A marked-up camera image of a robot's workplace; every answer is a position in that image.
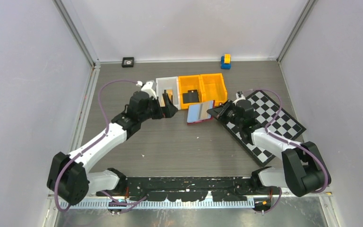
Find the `small black device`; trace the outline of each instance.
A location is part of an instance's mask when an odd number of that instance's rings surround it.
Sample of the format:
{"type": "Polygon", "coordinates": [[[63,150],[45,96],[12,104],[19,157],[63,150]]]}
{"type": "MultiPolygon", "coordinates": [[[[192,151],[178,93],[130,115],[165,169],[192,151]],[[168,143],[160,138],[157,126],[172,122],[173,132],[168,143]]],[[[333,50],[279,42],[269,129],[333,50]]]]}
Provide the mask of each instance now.
{"type": "Polygon", "coordinates": [[[121,61],[122,68],[132,68],[134,67],[134,57],[125,57],[121,61]]]}

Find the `blue block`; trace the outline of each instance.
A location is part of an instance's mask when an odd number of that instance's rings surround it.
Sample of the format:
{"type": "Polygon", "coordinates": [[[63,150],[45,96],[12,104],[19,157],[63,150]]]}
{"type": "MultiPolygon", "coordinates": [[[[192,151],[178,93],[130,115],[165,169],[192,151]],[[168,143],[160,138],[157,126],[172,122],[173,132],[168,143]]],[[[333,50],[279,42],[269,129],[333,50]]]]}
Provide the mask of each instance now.
{"type": "Polygon", "coordinates": [[[220,58],[220,68],[223,70],[229,70],[230,67],[232,66],[232,63],[230,62],[229,64],[225,64],[225,57],[222,56],[220,58]]]}

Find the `black square object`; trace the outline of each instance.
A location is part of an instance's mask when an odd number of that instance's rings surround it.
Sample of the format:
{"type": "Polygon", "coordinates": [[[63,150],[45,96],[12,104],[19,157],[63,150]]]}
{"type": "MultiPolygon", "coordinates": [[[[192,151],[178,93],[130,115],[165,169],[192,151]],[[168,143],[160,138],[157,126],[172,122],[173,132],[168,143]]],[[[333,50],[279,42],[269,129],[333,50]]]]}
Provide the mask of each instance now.
{"type": "Polygon", "coordinates": [[[296,131],[300,131],[301,127],[298,124],[296,124],[296,125],[293,126],[293,129],[296,130],[296,131]]]}
{"type": "Polygon", "coordinates": [[[280,128],[280,124],[278,122],[273,122],[272,126],[275,127],[275,129],[280,128]]]}
{"type": "Polygon", "coordinates": [[[199,103],[198,90],[189,90],[183,93],[183,103],[199,103]]]}
{"type": "Polygon", "coordinates": [[[251,99],[252,99],[254,102],[257,102],[257,101],[259,100],[259,98],[258,98],[257,96],[253,96],[251,99]]]}
{"type": "Polygon", "coordinates": [[[264,150],[264,154],[267,156],[267,157],[271,157],[272,156],[272,153],[270,153],[269,151],[267,150],[264,150]]]}
{"type": "Polygon", "coordinates": [[[286,138],[289,138],[289,137],[291,137],[292,135],[291,135],[290,133],[286,132],[285,134],[283,134],[283,136],[284,136],[284,137],[286,137],[286,138]]]}
{"type": "Polygon", "coordinates": [[[259,108],[259,105],[257,103],[252,104],[252,107],[254,107],[254,110],[259,108]]]}
{"type": "Polygon", "coordinates": [[[270,117],[270,115],[269,115],[267,112],[264,112],[264,113],[262,114],[262,116],[263,116],[265,119],[268,119],[268,117],[270,117]]]}
{"type": "Polygon", "coordinates": [[[122,68],[132,68],[134,67],[134,57],[126,57],[121,61],[122,68]]]}
{"type": "Polygon", "coordinates": [[[290,120],[290,118],[289,118],[289,116],[287,116],[287,114],[283,115],[283,116],[282,116],[282,119],[283,119],[284,121],[288,121],[288,120],[290,120]]]}
{"type": "Polygon", "coordinates": [[[277,106],[277,105],[273,105],[272,107],[271,107],[271,110],[273,110],[273,111],[275,111],[275,113],[276,113],[276,111],[279,109],[279,107],[277,106]]]}
{"type": "Polygon", "coordinates": [[[266,96],[263,96],[263,97],[261,98],[261,100],[262,100],[264,103],[266,103],[266,102],[268,101],[268,98],[267,98],[266,96]]]}
{"type": "Polygon", "coordinates": [[[283,124],[283,126],[282,126],[284,129],[286,129],[286,130],[289,130],[289,129],[291,129],[292,127],[290,126],[290,125],[288,125],[288,124],[283,124]]]}
{"type": "Polygon", "coordinates": [[[262,109],[264,109],[265,111],[267,111],[268,109],[269,109],[269,106],[267,106],[267,105],[263,105],[263,106],[261,106],[262,107],[262,109]]]}
{"type": "Polygon", "coordinates": [[[262,153],[262,151],[261,151],[260,149],[258,149],[258,148],[254,148],[254,149],[252,150],[252,152],[253,152],[256,156],[258,156],[258,155],[260,155],[260,154],[262,153]]]}

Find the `yellow block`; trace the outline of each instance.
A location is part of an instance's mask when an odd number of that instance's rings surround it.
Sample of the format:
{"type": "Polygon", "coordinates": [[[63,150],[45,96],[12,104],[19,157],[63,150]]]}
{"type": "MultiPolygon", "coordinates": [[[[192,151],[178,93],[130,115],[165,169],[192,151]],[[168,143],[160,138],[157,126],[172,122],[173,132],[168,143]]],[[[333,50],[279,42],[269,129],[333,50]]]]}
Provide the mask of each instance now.
{"type": "Polygon", "coordinates": [[[230,64],[230,54],[225,54],[225,64],[230,64]]]}

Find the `blue and yellow toy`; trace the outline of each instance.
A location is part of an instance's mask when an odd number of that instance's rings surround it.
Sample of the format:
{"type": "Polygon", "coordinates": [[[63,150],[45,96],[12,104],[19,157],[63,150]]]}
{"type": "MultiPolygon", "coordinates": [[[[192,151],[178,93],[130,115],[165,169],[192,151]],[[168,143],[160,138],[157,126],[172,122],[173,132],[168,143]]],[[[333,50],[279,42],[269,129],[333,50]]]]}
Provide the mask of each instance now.
{"type": "Polygon", "coordinates": [[[229,70],[232,64],[230,63],[230,54],[225,54],[220,59],[220,68],[223,70],[229,70]]]}

